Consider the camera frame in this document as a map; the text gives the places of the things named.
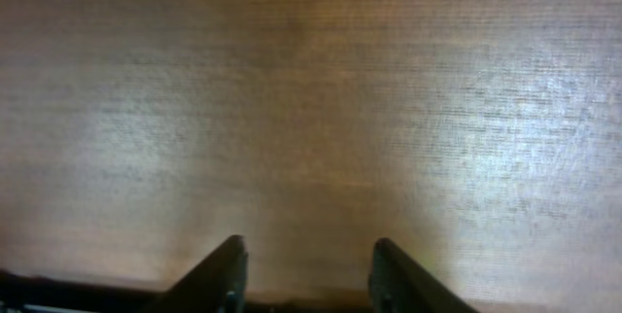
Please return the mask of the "white printed t-shirt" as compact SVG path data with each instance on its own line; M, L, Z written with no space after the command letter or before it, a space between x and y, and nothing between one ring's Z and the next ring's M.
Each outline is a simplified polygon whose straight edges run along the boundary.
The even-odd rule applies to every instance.
M484 312L621 308L621 0L1 0L1 266Z

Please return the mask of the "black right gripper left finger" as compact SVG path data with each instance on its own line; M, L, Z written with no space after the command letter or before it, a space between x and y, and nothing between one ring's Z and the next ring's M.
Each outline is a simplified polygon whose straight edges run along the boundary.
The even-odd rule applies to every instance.
M229 236L141 313L242 313L248 252L241 235Z

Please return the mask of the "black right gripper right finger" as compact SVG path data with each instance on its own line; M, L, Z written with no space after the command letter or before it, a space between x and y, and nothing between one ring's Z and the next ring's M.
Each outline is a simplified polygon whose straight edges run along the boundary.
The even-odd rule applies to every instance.
M368 292L378 313L477 313L390 238L374 244Z

